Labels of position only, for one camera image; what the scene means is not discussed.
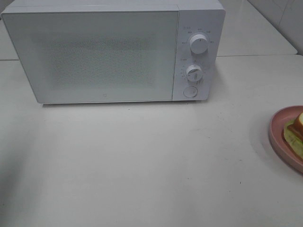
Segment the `round door release button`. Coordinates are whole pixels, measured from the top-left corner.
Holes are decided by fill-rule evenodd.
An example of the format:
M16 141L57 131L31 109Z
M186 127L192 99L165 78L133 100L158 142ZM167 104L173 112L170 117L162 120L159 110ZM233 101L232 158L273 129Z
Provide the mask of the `round door release button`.
M183 95L188 98L193 98L197 95L198 89L196 87L187 87L183 91Z

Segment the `toy sandwich with lettuce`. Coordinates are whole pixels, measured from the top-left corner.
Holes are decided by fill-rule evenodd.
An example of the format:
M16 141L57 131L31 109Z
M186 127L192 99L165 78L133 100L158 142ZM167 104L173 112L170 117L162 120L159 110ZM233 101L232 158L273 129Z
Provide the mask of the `toy sandwich with lettuce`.
M303 113L300 113L295 119L289 120L284 125L284 139L300 158L303 158Z

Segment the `white timer knob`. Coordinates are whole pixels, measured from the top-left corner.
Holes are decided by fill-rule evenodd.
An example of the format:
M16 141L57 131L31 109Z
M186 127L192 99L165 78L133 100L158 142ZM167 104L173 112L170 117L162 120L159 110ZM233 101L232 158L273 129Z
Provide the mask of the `white timer knob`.
M198 82L203 78L202 68L199 65L190 65L186 69L186 78L190 82Z

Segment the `pink round plate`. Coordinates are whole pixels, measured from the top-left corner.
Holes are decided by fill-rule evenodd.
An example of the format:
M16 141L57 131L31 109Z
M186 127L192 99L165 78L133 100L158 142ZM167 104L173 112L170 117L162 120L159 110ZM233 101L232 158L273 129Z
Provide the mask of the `pink round plate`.
M302 105L280 109L272 116L268 128L269 141L275 153L300 174L303 174L303 159L291 149L284 139L284 125L302 112Z

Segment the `white microwave oven body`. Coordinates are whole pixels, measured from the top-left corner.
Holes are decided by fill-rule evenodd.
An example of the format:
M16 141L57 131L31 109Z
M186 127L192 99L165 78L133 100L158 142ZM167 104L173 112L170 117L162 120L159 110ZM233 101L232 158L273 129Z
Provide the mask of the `white microwave oven body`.
M13 13L156 11L178 13L172 98L165 101L206 100L214 75L225 18L225 10L217 0L16 0L4 9L1 17L3 20L4 14ZM190 50L189 39L197 33L204 33L209 38L208 49L202 54L195 54ZM186 69L190 65L199 65L202 68L203 78L200 81L187 80ZM185 97L183 91L187 87L196 87L197 95L193 98Z

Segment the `white microwave door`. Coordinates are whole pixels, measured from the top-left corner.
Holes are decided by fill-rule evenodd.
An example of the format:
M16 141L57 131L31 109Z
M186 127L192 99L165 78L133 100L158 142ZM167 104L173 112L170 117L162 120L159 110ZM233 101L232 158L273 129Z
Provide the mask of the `white microwave door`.
M172 98L178 13L4 14L39 103Z

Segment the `white adjacent table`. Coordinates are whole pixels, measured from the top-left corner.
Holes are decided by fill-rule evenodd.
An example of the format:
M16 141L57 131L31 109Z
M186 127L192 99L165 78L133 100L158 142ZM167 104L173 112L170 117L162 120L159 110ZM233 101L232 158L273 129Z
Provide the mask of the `white adjacent table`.
M222 0L220 3L226 15L218 57L297 54L297 50L247 0Z

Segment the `upper white power knob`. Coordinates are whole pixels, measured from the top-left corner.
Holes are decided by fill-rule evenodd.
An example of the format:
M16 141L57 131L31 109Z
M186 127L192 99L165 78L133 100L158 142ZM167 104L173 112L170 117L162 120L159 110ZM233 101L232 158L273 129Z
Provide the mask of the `upper white power knob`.
M190 37L189 45L191 52L195 54L204 53L209 46L209 38L204 33L197 33Z

